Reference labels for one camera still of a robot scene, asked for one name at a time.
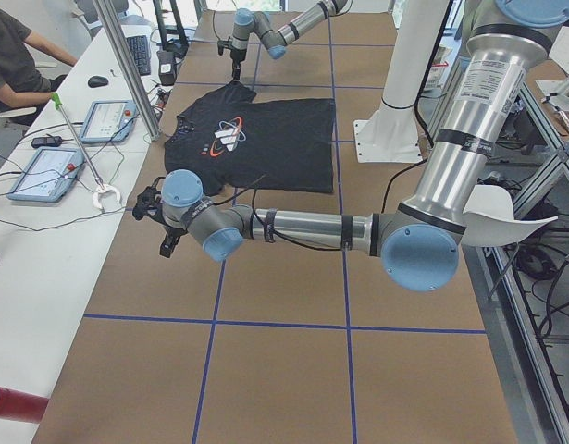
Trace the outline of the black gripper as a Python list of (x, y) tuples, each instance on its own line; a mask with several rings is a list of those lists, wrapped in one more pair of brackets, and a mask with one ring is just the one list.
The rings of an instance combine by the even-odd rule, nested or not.
[(230, 50), (231, 58), (231, 76), (235, 81), (241, 79), (241, 64), (245, 60), (245, 51), (232, 48)]
[(166, 221), (164, 221), (162, 225), (166, 234), (160, 244), (159, 254), (163, 257), (170, 258), (179, 244), (181, 237), (187, 235), (188, 231), (182, 226), (174, 227)]

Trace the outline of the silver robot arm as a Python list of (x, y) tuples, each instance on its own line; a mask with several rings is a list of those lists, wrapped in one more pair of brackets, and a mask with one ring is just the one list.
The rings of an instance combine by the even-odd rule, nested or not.
[(496, 247), (524, 240), (541, 227), (521, 221), (502, 188), (477, 178), (519, 93), (526, 73), (548, 56), (569, 20), (569, 1), (483, 1), (464, 36), (470, 62), (445, 125), (434, 140), (414, 194), (394, 214), (368, 217), (258, 209), (222, 210), (200, 178), (187, 169), (169, 173), (160, 191), (159, 217), (170, 256), (184, 235), (215, 261), (247, 239), (287, 241), (318, 251), (357, 249), (380, 259), (398, 285), (432, 291), (454, 276), (460, 244)]
[(232, 34), (225, 42), (220, 43), (219, 53), (224, 49), (230, 51), (232, 78), (239, 80), (241, 63), (246, 58), (248, 43), (252, 34), (259, 39), (268, 55), (277, 60), (286, 54), (286, 48), (289, 45), (299, 40), (316, 25), (342, 14), (346, 4), (347, 1), (343, 0), (317, 1), (311, 8), (278, 30), (272, 27), (266, 12), (252, 12), (247, 8), (237, 9), (233, 20)]

